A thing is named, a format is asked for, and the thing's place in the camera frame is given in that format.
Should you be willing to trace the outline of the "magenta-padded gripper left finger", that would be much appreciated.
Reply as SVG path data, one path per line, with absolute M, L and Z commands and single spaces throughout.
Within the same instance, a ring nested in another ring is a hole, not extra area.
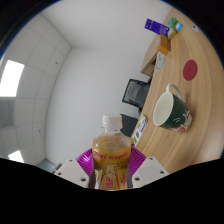
M 93 189 L 95 187 L 94 162 L 92 150 L 89 149 L 76 159 L 66 160 L 55 175 L 78 186 Z

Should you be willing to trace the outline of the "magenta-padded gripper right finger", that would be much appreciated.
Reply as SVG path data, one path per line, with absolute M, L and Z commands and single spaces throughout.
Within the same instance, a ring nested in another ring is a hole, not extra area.
M 127 171 L 127 187 L 140 188 L 168 175 L 155 157 L 146 157 L 136 148 L 131 148 Z

